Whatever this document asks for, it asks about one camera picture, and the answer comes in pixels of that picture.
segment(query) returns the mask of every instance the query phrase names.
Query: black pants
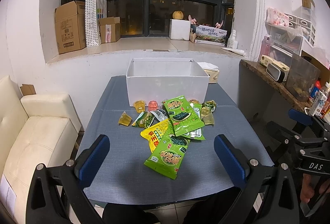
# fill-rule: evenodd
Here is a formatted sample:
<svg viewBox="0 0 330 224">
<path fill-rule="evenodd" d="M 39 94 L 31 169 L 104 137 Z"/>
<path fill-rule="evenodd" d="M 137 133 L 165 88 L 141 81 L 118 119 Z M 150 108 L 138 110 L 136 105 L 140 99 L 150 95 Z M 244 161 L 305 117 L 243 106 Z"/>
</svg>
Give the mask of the black pants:
<svg viewBox="0 0 330 224">
<path fill-rule="evenodd" d="M 240 189 L 230 188 L 211 195 L 207 200 L 195 203 L 184 218 L 183 224 L 218 224 L 238 196 Z M 249 216 L 251 223 L 256 215 L 254 209 Z M 158 219 L 145 213 L 137 205 L 107 204 L 102 216 L 106 224 L 155 224 Z"/>
</svg>

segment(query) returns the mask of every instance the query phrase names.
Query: green snack packet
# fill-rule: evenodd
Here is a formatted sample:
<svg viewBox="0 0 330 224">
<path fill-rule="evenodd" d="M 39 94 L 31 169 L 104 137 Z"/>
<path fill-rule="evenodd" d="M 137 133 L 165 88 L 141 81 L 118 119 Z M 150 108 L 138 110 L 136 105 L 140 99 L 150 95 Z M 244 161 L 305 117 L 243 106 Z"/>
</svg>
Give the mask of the green snack packet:
<svg viewBox="0 0 330 224">
<path fill-rule="evenodd" d="M 163 176 L 175 179 L 189 142 L 187 138 L 176 137 L 169 122 L 158 146 L 144 164 Z"/>
<path fill-rule="evenodd" d="M 199 118 L 201 118 L 201 109 L 202 109 L 202 104 L 194 104 L 190 103 L 190 106 L 193 108 L 194 112 L 198 115 Z M 184 138 L 191 138 L 191 139 L 196 139 L 196 140 L 205 140 L 205 137 L 202 134 L 202 128 L 198 128 L 194 131 L 191 131 L 189 133 L 181 135 L 181 137 Z"/>
<path fill-rule="evenodd" d="M 164 105 L 177 137 L 204 126 L 184 95 L 166 100 Z"/>
<path fill-rule="evenodd" d="M 134 127 L 142 127 L 147 129 L 151 126 L 155 116 L 147 111 L 143 111 L 140 115 L 136 118 L 136 120 L 132 123 Z"/>
<path fill-rule="evenodd" d="M 217 103 L 214 100 L 206 101 L 202 104 L 202 107 L 207 107 L 210 112 L 214 112 L 217 108 Z"/>
</svg>

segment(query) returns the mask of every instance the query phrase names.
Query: blue gripper pad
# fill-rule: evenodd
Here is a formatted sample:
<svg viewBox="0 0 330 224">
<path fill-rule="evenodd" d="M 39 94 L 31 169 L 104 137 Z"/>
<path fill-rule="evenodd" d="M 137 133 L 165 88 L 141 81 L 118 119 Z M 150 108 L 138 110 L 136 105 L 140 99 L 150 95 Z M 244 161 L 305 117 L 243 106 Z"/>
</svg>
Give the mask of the blue gripper pad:
<svg viewBox="0 0 330 224">
<path fill-rule="evenodd" d="M 214 150 L 235 187 L 245 188 L 250 167 L 245 155 L 229 142 L 224 134 L 214 139 Z"/>
<path fill-rule="evenodd" d="M 79 179 L 82 189 L 92 184 L 109 150 L 110 140 L 101 134 L 89 149 L 83 150 L 79 155 L 75 165 L 75 176 Z"/>
<path fill-rule="evenodd" d="M 309 126 L 313 124 L 311 117 L 303 112 L 297 111 L 295 109 L 290 109 L 289 112 L 290 119 L 299 122 L 303 125 Z"/>
</svg>

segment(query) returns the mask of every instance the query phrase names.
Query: yellow snack packet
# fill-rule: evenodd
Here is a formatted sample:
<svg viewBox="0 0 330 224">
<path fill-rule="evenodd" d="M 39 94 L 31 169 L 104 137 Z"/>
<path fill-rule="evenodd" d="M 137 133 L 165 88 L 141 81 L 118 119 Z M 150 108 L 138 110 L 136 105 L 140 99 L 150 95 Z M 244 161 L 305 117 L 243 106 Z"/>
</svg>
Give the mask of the yellow snack packet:
<svg viewBox="0 0 330 224">
<path fill-rule="evenodd" d="M 151 153 L 155 150 L 162 136 L 167 130 L 170 119 L 159 122 L 141 132 L 141 136 L 149 141 L 149 148 Z"/>
</svg>

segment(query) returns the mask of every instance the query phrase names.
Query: white tube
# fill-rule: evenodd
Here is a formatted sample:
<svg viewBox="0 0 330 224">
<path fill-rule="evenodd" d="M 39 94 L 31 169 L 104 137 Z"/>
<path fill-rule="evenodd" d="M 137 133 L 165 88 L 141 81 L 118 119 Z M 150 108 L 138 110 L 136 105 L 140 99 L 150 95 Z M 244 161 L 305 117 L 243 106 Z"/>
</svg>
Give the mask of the white tube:
<svg viewBox="0 0 330 224">
<path fill-rule="evenodd" d="M 222 49 L 233 52 L 233 53 L 236 53 L 236 54 L 241 55 L 241 56 L 245 56 L 245 51 L 244 50 L 227 48 L 227 47 L 222 47 Z"/>
</svg>

